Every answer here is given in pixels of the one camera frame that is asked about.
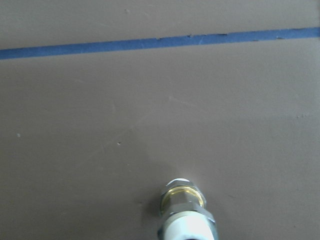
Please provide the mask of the brown paper table cover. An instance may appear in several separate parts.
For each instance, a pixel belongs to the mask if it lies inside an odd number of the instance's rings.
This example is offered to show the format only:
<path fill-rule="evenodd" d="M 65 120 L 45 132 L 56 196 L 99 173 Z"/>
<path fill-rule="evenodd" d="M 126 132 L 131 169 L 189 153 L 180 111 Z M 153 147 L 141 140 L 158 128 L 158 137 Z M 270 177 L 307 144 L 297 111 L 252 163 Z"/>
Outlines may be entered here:
<path fill-rule="evenodd" d="M 172 179 L 222 240 L 320 237 L 317 0 L 3 0 L 0 237 L 155 240 Z"/>

